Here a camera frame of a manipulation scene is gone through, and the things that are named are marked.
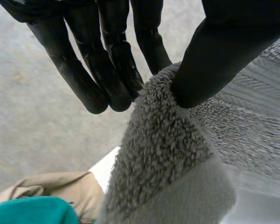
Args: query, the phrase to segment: concrete floor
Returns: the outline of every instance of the concrete floor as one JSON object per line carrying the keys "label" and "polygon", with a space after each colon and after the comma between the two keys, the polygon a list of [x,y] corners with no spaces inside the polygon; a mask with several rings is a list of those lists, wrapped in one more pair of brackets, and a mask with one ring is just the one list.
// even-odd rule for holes
{"label": "concrete floor", "polygon": [[[182,59],[203,18],[200,0],[165,1],[159,31],[173,62]],[[127,39],[147,81],[151,74],[136,43],[132,12],[127,23]],[[87,170],[120,141],[131,111],[88,113],[28,27],[0,5],[0,190],[38,173]]]}

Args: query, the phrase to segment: beige cloth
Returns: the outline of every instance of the beige cloth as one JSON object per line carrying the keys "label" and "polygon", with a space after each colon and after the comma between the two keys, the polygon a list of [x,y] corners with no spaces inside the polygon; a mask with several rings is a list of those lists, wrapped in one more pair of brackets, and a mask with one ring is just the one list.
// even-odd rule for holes
{"label": "beige cloth", "polygon": [[91,172],[49,173],[17,182],[0,194],[0,203],[34,196],[53,196],[67,201],[81,224],[94,223],[104,193]]}

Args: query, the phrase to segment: gray towel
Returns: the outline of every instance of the gray towel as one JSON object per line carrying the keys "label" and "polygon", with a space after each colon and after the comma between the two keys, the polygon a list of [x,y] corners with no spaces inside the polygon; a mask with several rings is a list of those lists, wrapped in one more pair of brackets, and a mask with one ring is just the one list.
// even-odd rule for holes
{"label": "gray towel", "polygon": [[190,115],[238,188],[280,197],[280,39]]}
{"label": "gray towel", "polygon": [[188,113],[169,89],[177,69],[137,99],[99,224],[218,223],[235,202],[229,180],[280,197],[280,40]]}
{"label": "gray towel", "polygon": [[178,68],[165,68],[140,92],[98,224],[215,224],[235,203],[214,145],[172,95]]}

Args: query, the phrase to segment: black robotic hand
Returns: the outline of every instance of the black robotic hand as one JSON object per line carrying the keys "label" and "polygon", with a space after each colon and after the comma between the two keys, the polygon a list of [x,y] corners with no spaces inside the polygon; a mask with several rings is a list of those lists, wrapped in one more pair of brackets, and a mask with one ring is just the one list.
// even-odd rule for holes
{"label": "black robotic hand", "polygon": [[[214,96],[280,37],[280,0],[202,2],[206,18],[172,82],[176,101],[185,108]],[[90,112],[101,113],[108,104],[124,111],[137,97],[143,82],[126,41],[129,0],[0,0],[0,4],[16,20],[28,23]],[[158,33],[163,0],[131,0],[131,4],[138,44],[156,74],[171,64]],[[97,84],[78,61],[64,18]]]}
{"label": "black robotic hand", "polygon": [[[163,0],[131,3],[138,44],[156,74],[171,64],[158,33]],[[0,0],[0,4],[16,20],[28,24],[91,113],[101,113],[108,105],[124,111],[138,96],[143,81],[125,34],[129,0]],[[96,82],[77,59],[64,20]]]}

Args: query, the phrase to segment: teal fabric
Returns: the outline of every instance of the teal fabric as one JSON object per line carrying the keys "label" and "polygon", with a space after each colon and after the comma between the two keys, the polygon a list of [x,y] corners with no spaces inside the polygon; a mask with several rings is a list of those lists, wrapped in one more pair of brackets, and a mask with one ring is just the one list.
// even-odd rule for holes
{"label": "teal fabric", "polygon": [[40,196],[1,203],[0,224],[78,224],[78,218],[63,199]]}

